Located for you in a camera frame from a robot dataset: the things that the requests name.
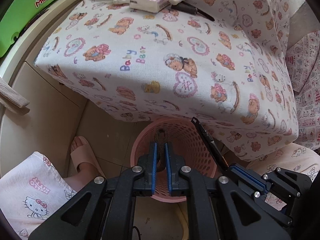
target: black cable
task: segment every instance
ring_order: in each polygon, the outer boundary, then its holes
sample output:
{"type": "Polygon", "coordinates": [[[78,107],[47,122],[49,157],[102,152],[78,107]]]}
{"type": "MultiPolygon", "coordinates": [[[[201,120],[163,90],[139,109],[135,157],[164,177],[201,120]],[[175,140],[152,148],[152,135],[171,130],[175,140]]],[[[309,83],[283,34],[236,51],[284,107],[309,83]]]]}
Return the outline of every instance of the black cable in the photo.
{"type": "Polygon", "coordinates": [[[133,226],[133,228],[135,228],[135,229],[137,230],[139,240],[141,240],[141,236],[140,236],[140,231],[139,231],[139,229],[138,229],[136,226],[133,226]]]}

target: slipper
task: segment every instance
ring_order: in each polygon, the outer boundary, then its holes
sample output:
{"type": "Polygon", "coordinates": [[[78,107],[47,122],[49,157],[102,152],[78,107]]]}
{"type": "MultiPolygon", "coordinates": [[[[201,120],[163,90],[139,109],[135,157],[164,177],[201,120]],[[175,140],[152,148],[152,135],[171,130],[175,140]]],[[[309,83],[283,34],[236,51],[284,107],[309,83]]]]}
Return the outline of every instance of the slipper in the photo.
{"type": "Polygon", "coordinates": [[[76,171],[78,171],[78,166],[81,163],[91,163],[93,166],[95,166],[98,170],[98,172],[103,176],[106,177],[97,161],[96,156],[93,153],[93,150],[88,143],[88,141],[83,136],[78,136],[78,138],[82,142],[82,146],[75,149],[70,155],[73,162],[74,167],[76,168],[76,171]]]}

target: pink checkered tissue package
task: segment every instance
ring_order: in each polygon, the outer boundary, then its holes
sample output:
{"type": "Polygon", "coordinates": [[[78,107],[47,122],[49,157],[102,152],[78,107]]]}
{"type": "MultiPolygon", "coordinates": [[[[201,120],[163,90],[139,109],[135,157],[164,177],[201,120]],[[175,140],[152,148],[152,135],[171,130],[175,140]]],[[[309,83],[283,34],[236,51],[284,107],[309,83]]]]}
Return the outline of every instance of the pink checkered tissue package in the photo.
{"type": "Polygon", "coordinates": [[[130,0],[130,8],[151,13],[157,13],[169,4],[169,0],[130,0]]]}

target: pajama pants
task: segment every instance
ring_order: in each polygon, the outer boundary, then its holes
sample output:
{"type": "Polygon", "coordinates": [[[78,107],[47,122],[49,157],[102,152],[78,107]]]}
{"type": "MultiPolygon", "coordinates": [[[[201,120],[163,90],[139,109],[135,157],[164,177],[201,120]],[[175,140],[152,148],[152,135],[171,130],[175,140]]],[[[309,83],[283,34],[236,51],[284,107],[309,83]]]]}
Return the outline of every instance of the pajama pants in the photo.
{"type": "MultiPolygon", "coordinates": [[[[320,156],[295,143],[252,161],[248,169],[262,175],[277,167],[302,172],[313,181],[320,167],[320,156]]],[[[21,237],[29,234],[76,192],[63,180],[46,156],[34,152],[0,179],[0,209],[21,237]]],[[[266,202],[280,210],[285,203],[271,193],[266,202]]]]}

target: pink plastic basket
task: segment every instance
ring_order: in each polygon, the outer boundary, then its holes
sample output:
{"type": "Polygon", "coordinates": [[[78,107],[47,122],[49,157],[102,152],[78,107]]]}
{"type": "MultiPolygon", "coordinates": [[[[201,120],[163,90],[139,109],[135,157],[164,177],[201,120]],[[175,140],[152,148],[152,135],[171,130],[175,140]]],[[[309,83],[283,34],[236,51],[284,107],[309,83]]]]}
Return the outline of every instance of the pink plastic basket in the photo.
{"type": "MultiPolygon", "coordinates": [[[[154,141],[154,133],[162,128],[168,132],[168,141],[173,144],[174,153],[184,157],[186,165],[197,169],[205,176],[213,178],[217,165],[190,121],[176,118],[162,118],[149,124],[135,140],[130,156],[130,165],[137,165],[140,156],[147,154],[149,144],[154,141]]],[[[156,176],[156,190],[152,198],[162,202],[182,202],[186,197],[171,197],[167,186],[166,170],[156,176]]]]}

